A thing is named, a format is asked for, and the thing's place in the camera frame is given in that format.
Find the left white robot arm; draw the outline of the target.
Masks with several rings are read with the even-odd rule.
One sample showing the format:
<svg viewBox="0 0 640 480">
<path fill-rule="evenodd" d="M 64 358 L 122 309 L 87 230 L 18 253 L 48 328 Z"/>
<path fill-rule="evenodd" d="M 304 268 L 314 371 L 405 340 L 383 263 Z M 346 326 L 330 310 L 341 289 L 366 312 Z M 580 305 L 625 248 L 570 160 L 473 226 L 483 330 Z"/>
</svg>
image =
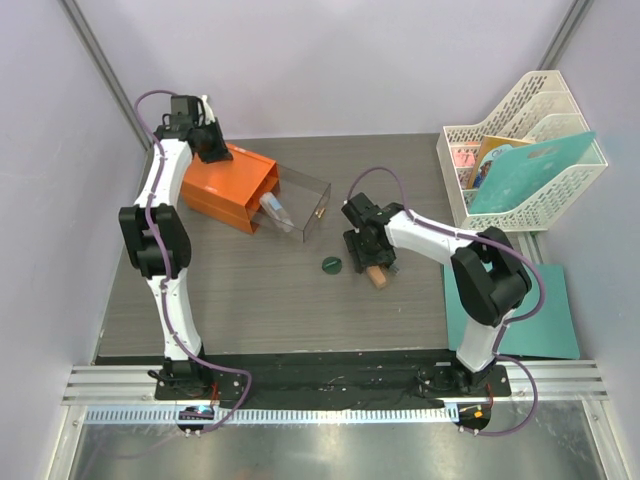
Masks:
<svg viewBox="0 0 640 480">
<path fill-rule="evenodd" d="M 207 96 L 169 97 L 170 110 L 160 125 L 145 130 L 153 159 L 142 189 L 133 205 L 120 209 L 118 221 L 129 261 L 149 286 L 162 325 L 162 366 L 149 373 L 156 395 L 200 399 L 213 389 L 214 380 L 188 297 L 192 247 L 177 202 L 193 162 L 207 165 L 232 155 Z"/>
</svg>

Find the clear plastic tube bottle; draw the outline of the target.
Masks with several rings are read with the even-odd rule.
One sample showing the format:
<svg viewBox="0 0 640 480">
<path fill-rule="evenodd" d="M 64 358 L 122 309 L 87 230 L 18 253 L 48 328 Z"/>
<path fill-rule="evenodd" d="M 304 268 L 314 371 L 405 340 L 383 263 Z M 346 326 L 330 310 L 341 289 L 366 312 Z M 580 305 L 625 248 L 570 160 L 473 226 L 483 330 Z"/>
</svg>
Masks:
<svg viewBox="0 0 640 480">
<path fill-rule="evenodd" d="M 294 230 L 294 224 L 291 216 L 273 193 L 264 193 L 260 197 L 259 203 L 278 228 L 283 230 L 285 233 L 291 233 Z"/>
</svg>

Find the orange drawer organizer box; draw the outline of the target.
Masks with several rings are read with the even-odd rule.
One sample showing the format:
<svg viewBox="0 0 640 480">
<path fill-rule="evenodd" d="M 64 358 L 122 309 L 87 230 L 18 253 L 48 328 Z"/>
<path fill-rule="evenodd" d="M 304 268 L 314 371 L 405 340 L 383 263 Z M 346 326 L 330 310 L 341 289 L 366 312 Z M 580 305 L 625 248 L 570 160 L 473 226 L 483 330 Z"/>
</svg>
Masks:
<svg viewBox="0 0 640 480">
<path fill-rule="evenodd" d="M 187 168 L 181 196 L 192 210 L 247 234 L 258 228 L 256 215 L 265 193 L 279 191 L 277 162 L 228 143 L 231 160 L 205 164 L 198 157 Z"/>
</svg>

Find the peach foundation bottle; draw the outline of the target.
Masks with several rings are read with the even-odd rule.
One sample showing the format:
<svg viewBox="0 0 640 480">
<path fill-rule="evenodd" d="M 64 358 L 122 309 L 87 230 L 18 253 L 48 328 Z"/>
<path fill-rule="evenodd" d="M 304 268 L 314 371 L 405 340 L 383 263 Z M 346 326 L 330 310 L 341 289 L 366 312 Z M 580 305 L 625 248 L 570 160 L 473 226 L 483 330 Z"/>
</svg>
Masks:
<svg viewBox="0 0 640 480">
<path fill-rule="evenodd" d="M 366 268 L 366 275 L 376 289 L 385 288 L 388 283 L 387 270 L 381 266 L 370 266 Z"/>
</svg>

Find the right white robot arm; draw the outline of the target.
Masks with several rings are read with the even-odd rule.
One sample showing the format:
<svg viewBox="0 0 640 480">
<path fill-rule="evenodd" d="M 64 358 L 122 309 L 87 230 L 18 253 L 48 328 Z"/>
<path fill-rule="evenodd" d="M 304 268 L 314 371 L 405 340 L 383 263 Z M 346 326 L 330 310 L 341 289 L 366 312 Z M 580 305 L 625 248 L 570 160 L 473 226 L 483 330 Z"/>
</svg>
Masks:
<svg viewBox="0 0 640 480">
<path fill-rule="evenodd" d="M 477 393 L 494 369 L 507 322 L 532 287 L 504 232 L 490 227 L 473 234 L 432 223 L 396 202 L 380 207 L 363 193 L 346 200 L 341 211 L 352 225 L 343 238 L 357 273 L 391 269 L 397 249 L 452 270 L 468 320 L 449 377 L 454 390 Z"/>
</svg>

